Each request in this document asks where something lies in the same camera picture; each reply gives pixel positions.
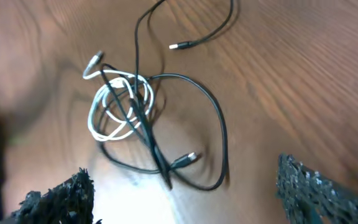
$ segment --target bundled black cable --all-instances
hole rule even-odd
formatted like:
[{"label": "bundled black cable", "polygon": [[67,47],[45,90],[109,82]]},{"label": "bundled black cable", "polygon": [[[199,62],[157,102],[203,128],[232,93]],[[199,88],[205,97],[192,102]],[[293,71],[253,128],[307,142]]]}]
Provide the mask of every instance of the bundled black cable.
[{"label": "bundled black cable", "polygon": [[[176,74],[176,73],[163,73],[160,75],[154,75],[154,76],[147,77],[147,78],[143,78],[143,77],[139,78],[140,77],[140,75],[139,75],[139,41],[138,41],[139,25],[145,16],[147,16],[149,13],[153,12],[163,2],[164,2],[164,0],[159,0],[157,3],[155,3],[149,10],[147,10],[138,19],[138,21],[136,23],[136,26],[135,26],[135,73],[134,74],[120,72],[113,66],[104,63],[101,65],[101,69],[99,72],[89,75],[88,74],[89,71],[101,61],[101,58],[103,56],[102,52],[98,52],[98,54],[96,54],[91,59],[86,70],[84,71],[85,79],[93,78],[96,75],[101,75],[105,82],[104,87],[106,87],[106,89],[105,90],[100,89],[98,91],[98,93],[96,94],[95,99],[98,98],[100,100],[103,97],[103,96],[101,96],[102,92],[107,93],[107,94],[110,93],[112,95],[112,100],[109,101],[108,103],[106,103],[105,105],[103,105],[104,110],[99,118],[98,124],[96,126],[96,131],[93,131],[93,132],[91,131],[91,132],[94,135],[94,137],[95,137],[95,135],[98,136],[98,133],[102,132],[102,130],[101,130],[102,120],[103,120],[104,116],[108,113],[110,106],[113,103],[115,103],[115,104],[117,104],[119,111],[122,113],[122,116],[124,117],[126,124],[130,127],[130,129],[133,131],[133,133],[135,133],[139,137],[139,139],[145,144],[145,146],[147,146],[148,150],[150,150],[152,158],[157,165],[157,169],[155,169],[155,170],[143,169],[143,168],[134,167],[132,165],[121,162],[121,161],[117,160],[116,158],[114,158],[113,156],[111,156],[106,150],[104,141],[99,140],[98,144],[99,144],[99,147],[100,147],[102,153],[111,162],[113,162],[116,165],[119,165],[123,168],[130,169],[130,170],[133,170],[136,172],[141,172],[141,173],[146,173],[146,174],[161,174],[161,176],[164,178],[164,181],[167,183],[167,185],[169,186],[170,189],[172,188],[172,181],[171,181],[170,174],[174,174],[181,181],[183,181],[184,183],[186,183],[198,190],[214,190],[222,184],[224,177],[226,175],[226,172],[228,170],[227,130],[226,130],[226,124],[224,121],[223,112],[220,108],[220,105],[219,105],[217,99],[213,96],[213,94],[206,87],[204,87],[199,82],[197,82],[185,75],[180,75],[180,74]],[[230,10],[229,10],[229,14],[227,15],[225,21],[218,28],[216,28],[214,31],[212,31],[210,34],[208,34],[205,37],[202,37],[198,40],[180,42],[178,44],[171,45],[170,49],[190,48],[190,47],[194,47],[198,44],[208,41],[214,34],[218,33],[228,23],[229,19],[232,16],[233,7],[234,7],[234,0],[230,0]],[[106,76],[106,71],[109,71],[111,73],[118,73],[120,75],[119,82],[115,82],[114,80],[109,81]],[[123,74],[127,75],[129,78],[134,78],[134,82],[131,83],[131,86],[129,89],[124,90],[120,93],[116,93],[115,88],[122,88],[125,85],[125,83],[129,83],[129,79]],[[222,131],[223,155],[222,155],[221,174],[220,174],[218,180],[216,181],[216,183],[213,185],[210,185],[210,186],[198,185],[198,184],[192,182],[191,180],[187,179],[185,176],[180,174],[178,171],[178,169],[184,168],[184,167],[194,163],[195,161],[197,161],[199,155],[196,155],[193,152],[190,154],[186,154],[186,155],[176,159],[173,162],[168,162],[167,159],[162,154],[162,152],[154,138],[152,123],[149,121],[147,115],[144,113],[144,111],[146,110],[145,103],[147,101],[145,99],[146,93],[145,93],[145,95],[140,94],[139,87],[141,85],[144,85],[144,88],[146,91],[145,83],[152,82],[153,80],[157,80],[157,79],[166,79],[166,78],[178,78],[178,79],[182,79],[188,83],[191,83],[192,85],[197,87],[199,90],[201,90],[201,92],[203,92],[205,94],[205,96],[208,97],[208,99],[212,102],[214,109],[216,110],[216,113],[218,115],[219,122],[220,122],[221,131]],[[139,121],[138,124],[140,125],[140,128],[142,130],[141,132],[137,130],[136,126],[138,124],[134,124],[133,123],[134,121],[131,120],[130,116],[128,116],[126,114],[124,107],[119,99],[119,97],[122,94],[127,93],[128,91],[130,93],[132,93],[132,91],[133,91],[133,97],[131,97],[129,101],[131,104],[131,110],[133,110],[133,113],[135,114],[136,119]],[[152,110],[152,107],[153,107],[153,104],[151,103],[148,110]],[[90,124],[90,120],[92,121],[92,117],[93,117],[93,114],[90,113],[89,118],[88,118],[89,130],[91,130],[91,128],[92,128],[92,124]]]}]

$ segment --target wood grain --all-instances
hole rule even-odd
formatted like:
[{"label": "wood grain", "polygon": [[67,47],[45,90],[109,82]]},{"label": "wood grain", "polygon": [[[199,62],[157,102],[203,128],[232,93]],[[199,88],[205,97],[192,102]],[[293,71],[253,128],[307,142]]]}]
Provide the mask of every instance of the wood grain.
[{"label": "wood grain", "polygon": [[[171,52],[226,17],[227,0],[167,1],[142,23],[140,71],[196,78],[221,103],[229,131],[230,179],[198,192],[174,180],[110,164],[86,127],[100,80],[82,80],[88,60],[134,69],[133,31],[155,0],[0,0],[0,121],[4,124],[4,204],[8,215],[30,190],[45,192],[78,170],[95,181],[94,215],[106,223],[287,223],[275,198],[281,152],[358,192],[358,1],[236,0],[234,18],[214,40]],[[169,159],[203,152],[183,172],[218,176],[217,117],[183,82],[164,81],[154,131]],[[152,167],[130,138],[111,152]]]}]

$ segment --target tangled cable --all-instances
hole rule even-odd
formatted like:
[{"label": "tangled cable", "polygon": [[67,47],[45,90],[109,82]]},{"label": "tangled cable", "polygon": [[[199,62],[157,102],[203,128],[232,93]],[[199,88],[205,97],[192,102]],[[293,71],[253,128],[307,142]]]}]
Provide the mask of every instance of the tangled cable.
[{"label": "tangled cable", "polygon": [[[161,3],[163,3],[165,0],[159,0],[157,3],[155,3],[149,10],[147,10],[137,21],[135,26],[135,72],[134,74],[122,72],[114,68],[113,66],[103,63],[101,65],[101,69],[97,72],[93,72],[90,74],[90,71],[97,66],[102,57],[103,53],[98,52],[90,61],[88,66],[86,67],[83,78],[88,80],[94,77],[97,77],[100,75],[105,82],[105,85],[103,85],[95,94],[95,97],[93,99],[91,109],[89,111],[88,116],[88,129],[91,132],[92,136],[97,140],[100,150],[102,153],[113,163],[115,163],[118,166],[121,166],[126,169],[130,169],[136,172],[141,172],[145,174],[161,174],[161,176],[164,178],[165,183],[168,185],[168,187],[172,188],[172,181],[170,178],[171,173],[175,174],[178,179],[183,181],[184,183],[198,189],[198,190],[214,190],[218,188],[226,175],[226,172],[228,170],[228,151],[227,151],[227,130],[226,130],[226,123],[224,121],[223,112],[220,108],[220,105],[217,101],[217,99],[213,96],[213,94],[205,88],[202,84],[199,82],[191,79],[190,77],[176,74],[176,73],[163,73],[160,75],[154,75],[151,77],[143,77],[139,75],[139,41],[138,41],[138,28],[139,24],[142,21],[142,19],[149,13],[152,13]],[[198,44],[201,44],[203,42],[206,42],[209,40],[213,35],[218,33],[229,21],[229,19],[232,16],[234,8],[234,0],[230,0],[230,10],[229,14],[227,15],[225,21],[215,30],[213,30],[211,33],[206,35],[205,37],[202,37],[198,40],[193,41],[186,41],[186,42],[180,42],[177,44],[170,45],[170,49],[186,49],[190,47],[194,47]],[[112,80],[109,80],[106,76],[106,73],[114,73],[119,75],[116,78],[113,78]],[[205,96],[208,97],[210,102],[212,102],[214,109],[216,110],[216,113],[219,118],[219,123],[222,131],[222,168],[221,173],[216,181],[215,184],[210,186],[203,186],[196,184],[189,179],[187,179],[185,176],[180,174],[178,169],[184,168],[198,160],[200,155],[197,155],[195,152],[185,154],[178,159],[174,160],[173,162],[168,162],[164,155],[162,154],[153,133],[153,127],[151,125],[151,122],[148,118],[150,116],[153,105],[154,105],[154,92],[152,87],[150,86],[149,82],[156,79],[163,79],[163,78],[179,78],[182,79],[188,83],[191,83],[195,87],[197,87],[199,90],[201,90],[202,93],[204,93]],[[139,87],[143,87],[143,93],[139,91]],[[122,94],[127,93],[129,95],[129,103],[131,104],[131,107],[126,112],[121,100],[119,97]],[[118,107],[119,112],[122,114],[122,117],[124,118],[119,119],[116,116],[113,115],[112,112],[110,112],[111,105],[115,103]],[[99,121],[97,122],[97,125],[95,127],[95,111],[97,110],[98,106],[101,105],[103,108],[103,111],[101,113],[101,116],[99,117]],[[105,135],[103,133],[103,130],[101,128],[101,123],[105,115],[108,115],[113,121],[119,123],[118,128],[116,128],[112,133]],[[119,133],[122,131],[122,129],[128,126],[130,127],[130,131],[128,131],[125,134],[119,135]],[[150,169],[143,169],[139,167],[134,167],[130,164],[126,164],[124,162],[121,162],[114,158],[105,148],[104,142],[106,141],[116,141],[116,140],[122,140],[128,136],[130,136],[132,133],[135,133],[137,137],[142,141],[145,146],[149,149],[151,156],[157,165],[157,169],[150,170]]]}]

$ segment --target white cable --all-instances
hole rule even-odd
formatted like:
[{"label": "white cable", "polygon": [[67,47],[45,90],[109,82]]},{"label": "white cable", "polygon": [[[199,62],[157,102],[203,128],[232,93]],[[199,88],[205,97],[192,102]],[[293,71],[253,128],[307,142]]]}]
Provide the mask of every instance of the white cable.
[{"label": "white cable", "polygon": [[[89,65],[87,66],[87,68],[85,69],[84,73],[83,73],[83,78],[85,80],[89,80],[91,78],[97,77],[98,75],[101,74],[100,71],[94,72],[92,74],[89,75],[90,70],[98,63],[98,60],[100,60],[100,57],[98,55],[95,55],[91,61],[89,62]],[[120,75],[125,75],[127,76],[127,78],[130,80],[131,78],[135,78],[134,74],[131,73],[127,73],[127,72],[122,72],[122,71],[118,71],[118,70],[103,70],[104,73],[115,73],[115,74],[120,74]],[[143,84],[143,89],[144,89],[144,104],[148,103],[147,109],[145,111],[145,114],[148,115],[150,113],[151,110],[151,105],[153,105],[154,103],[154,92],[152,87],[149,85],[149,83],[147,82],[147,80],[141,76],[138,75],[137,76],[138,81],[140,81],[140,83]],[[126,78],[123,77],[117,77],[117,78],[113,78],[112,80],[109,81],[110,85],[113,88],[116,89],[123,89],[123,88],[127,88],[128,94],[130,98],[134,98],[134,92],[131,88],[131,84],[128,82],[128,80]],[[108,136],[103,135],[101,133],[98,133],[95,128],[94,128],[94,114],[95,111],[98,107],[98,105],[102,105],[103,108],[107,107],[107,100],[108,100],[108,96],[110,94],[110,91],[107,87],[106,84],[104,84],[95,94],[94,98],[93,98],[93,102],[91,105],[91,109],[89,110],[89,115],[88,115],[88,129],[91,132],[92,136],[95,138],[95,140],[97,141],[117,141],[117,140],[122,140],[128,136],[130,136],[133,133],[133,130],[128,131],[125,134],[122,134],[120,136],[118,136],[118,134],[121,132],[121,130],[125,127],[125,125],[127,124],[126,120],[121,120],[117,117],[115,117],[109,110],[106,110],[107,115],[115,122],[119,123],[118,128],[116,128],[112,133],[110,133]],[[130,107],[128,112],[127,112],[127,118],[130,118],[132,116],[133,113],[133,108]],[[132,119],[130,119],[130,122],[134,122],[136,121],[136,116],[133,117]],[[136,124],[134,124],[135,128],[138,128],[140,126],[140,122],[137,122]]]}]

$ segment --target brown wooden surface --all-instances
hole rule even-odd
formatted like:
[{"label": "brown wooden surface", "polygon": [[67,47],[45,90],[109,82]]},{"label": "brown wooden surface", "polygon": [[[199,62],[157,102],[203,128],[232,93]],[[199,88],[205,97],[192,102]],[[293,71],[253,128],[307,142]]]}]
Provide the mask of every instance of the brown wooden surface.
[{"label": "brown wooden surface", "polygon": [[[110,164],[87,127],[101,81],[82,70],[98,51],[134,69],[134,25],[155,1],[0,0],[0,122],[4,124],[4,211],[30,190],[46,192],[78,167],[94,179],[103,223],[287,223],[275,198],[281,152],[358,192],[358,1],[238,0],[230,29],[184,51],[225,18],[228,0],[168,0],[140,28],[140,71],[177,72],[204,83],[229,131],[230,179],[210,193]],[[179,81],[162,82],[155,124],[169,159],[204,152],[186,170],[213,182],[221,148],[207,99]],[[117,157],[152,167],[131,138],[109,144]]]}]

